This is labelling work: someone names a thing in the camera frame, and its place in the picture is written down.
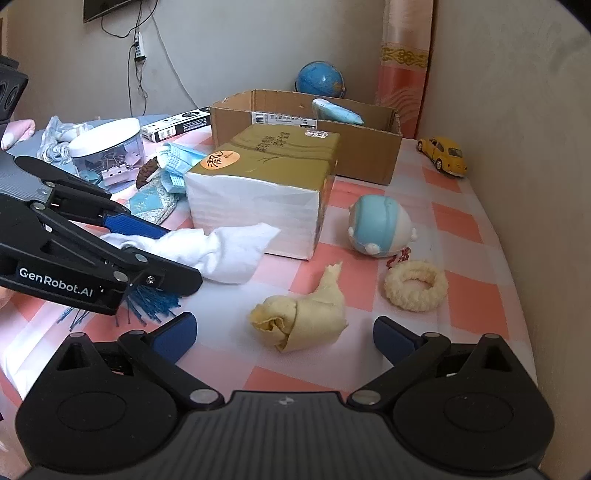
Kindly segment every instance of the pink checkered bedsheet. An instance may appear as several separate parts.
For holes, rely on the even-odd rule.
[[[200,129],[175,139],[211,150],[211,133]],[[148,155],[156,149],[147,144]],[[132,187],[118,195],[130,197]],[[347,238],[348,207],[363,194],[388,195],[408,211],[419,240],[411,244],[413,259],[426,259],[444,269],[449,295],[435,311],[410,313],[398,309],[382,292],[387,260],[376,260],[352,250]],[[170,229],[191,228],[189,208],[181,202],[164,224]],[[99,233],[101,229],[92,228]],[[343,262],[339,285],[345,294],[349,327],[333,345],[281,354],[256,340],[246,318],[270,295],[298,295],[312,291],[324,269]],[[56,324],[64,307],[16,294],[0,311],[0,411],[14,416],[56,348],[69,333],[71,321]],[[481,334],[501,334],[535,378],[534,361],[525,320],[511,272],[499,239],[468,180],[436,172],[417,152],[416,142],[404,140],[392,183],[387,187],[338,178],[326,212],[316,254],[311,261],[265,255],[254,278],[245,285],[227,286],[206,281],[183,300],[183,310],[197,317],[197,343],[178,363],[221,391],[339,390],[344,395],[388,367],[372,343],[372,325],[380,315],[416,333],[438,331],[455,342],[476,342]],[[115,340],[141,327],[128,312],[119,312],[120,327],[112,317],[91,314],[77,329],[93,341]],[[150,323],[148,330],[157,325]]]

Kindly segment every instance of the globe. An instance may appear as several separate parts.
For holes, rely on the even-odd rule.
[[[333,98],[345,96],[345,80],[334,66],[326,61],[313,61],[302,68],[295,81],[295,91]]]

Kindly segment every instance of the orange label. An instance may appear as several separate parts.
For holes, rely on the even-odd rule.
[[[200,165],[206,170],[219,170],[240,160],[240,154],[232,150],[219,150],[205,157]]]

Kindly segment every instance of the power strip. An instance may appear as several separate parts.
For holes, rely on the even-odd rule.
[[[147,56],[144,48],[144,39],[142,38],[141,32],[137,32],[135,34],[134,41],[135,61],[144,61],[147,58]]]

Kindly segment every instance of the cardboard box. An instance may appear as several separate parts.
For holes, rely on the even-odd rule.
[[[365,125],[359,127],[316,119],[312,110],[312,101],[315,98],[326,98],[353,110],[361,115]],[[250,90],[215,103],[211,107],[211,113],[216,147],[230,141],[254,123],[301,125],[340,134],[337,175],[382,185],[387,185],[392,180],[402,141],[400,119],[396,110],[347,99],[296,92]]]
[[[153,124],[144,125],[142,127],[142,137],[157,143],[176,135],[206,127],[211,123],[209,108],[191,110],[190,112],[169,116]]]

